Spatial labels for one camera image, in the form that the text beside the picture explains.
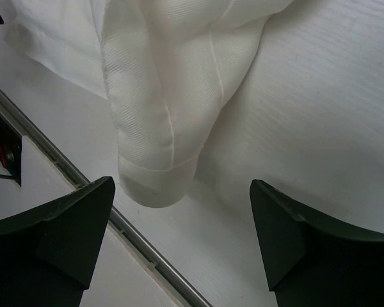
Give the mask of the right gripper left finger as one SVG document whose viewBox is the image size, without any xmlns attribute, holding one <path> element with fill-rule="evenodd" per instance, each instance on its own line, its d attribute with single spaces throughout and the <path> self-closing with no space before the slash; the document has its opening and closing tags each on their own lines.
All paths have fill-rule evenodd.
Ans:
<svg viewBox="0 0 384 307">
<path fill-rule="evenodd" d="M 102 177 L 0 220 L 0 306 L 79 306 L 114 195 L 114 180 Z"/>
</svg>

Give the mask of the white skirt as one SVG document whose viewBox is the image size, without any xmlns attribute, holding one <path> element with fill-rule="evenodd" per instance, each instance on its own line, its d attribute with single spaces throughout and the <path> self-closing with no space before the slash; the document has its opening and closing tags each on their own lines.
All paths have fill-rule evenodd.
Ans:
<svg viewBox="0 0 384 307">
<path fill-rule="evenodd" d="M 6 41 L 109 102 L 126 196 L 261 179 L 384 233 L 384 1 L 14 1 Z"/>
</svg>

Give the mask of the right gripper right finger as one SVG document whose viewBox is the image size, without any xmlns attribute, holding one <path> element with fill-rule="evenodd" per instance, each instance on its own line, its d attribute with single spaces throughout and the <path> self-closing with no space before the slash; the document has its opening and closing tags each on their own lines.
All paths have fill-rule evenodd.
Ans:
<svg viewBox="0 0 384 307">
<path fill-rule="evenodd" d="M 279 306 L 384 306 L 384 233 L 324 214 L 262 180 L 250 202 Z"/>
</svg>

